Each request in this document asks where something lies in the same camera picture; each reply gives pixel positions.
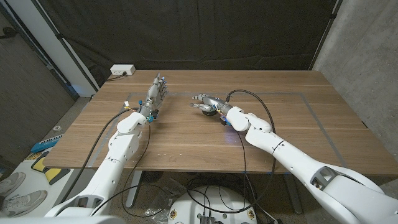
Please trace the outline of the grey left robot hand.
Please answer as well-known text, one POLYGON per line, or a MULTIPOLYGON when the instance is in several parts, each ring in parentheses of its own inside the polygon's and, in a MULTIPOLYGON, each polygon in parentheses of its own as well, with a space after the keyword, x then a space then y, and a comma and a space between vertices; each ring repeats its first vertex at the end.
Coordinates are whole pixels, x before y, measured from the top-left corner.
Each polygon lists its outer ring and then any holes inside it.
POLYGON ((158 73, 152 85, 148 89, 147 96, 140 106, 139 113, 143 115, 148 122, 153 122, 159 114, 159 108, 167 95, 167 81, 158 73))

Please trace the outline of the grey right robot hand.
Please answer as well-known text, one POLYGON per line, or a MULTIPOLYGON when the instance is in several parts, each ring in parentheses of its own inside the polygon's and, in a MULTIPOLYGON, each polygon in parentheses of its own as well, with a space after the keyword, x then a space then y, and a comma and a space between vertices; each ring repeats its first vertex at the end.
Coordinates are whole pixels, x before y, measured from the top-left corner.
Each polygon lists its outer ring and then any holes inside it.
POLYGON ((212 97, 206 94, 199 94, 192 97, 194 100, 200 100, 200 103, 190 103, 190 106, 197 108, 207 116, 213 116, 217 113, 227 114, 232 106, 224 100, 212 97))

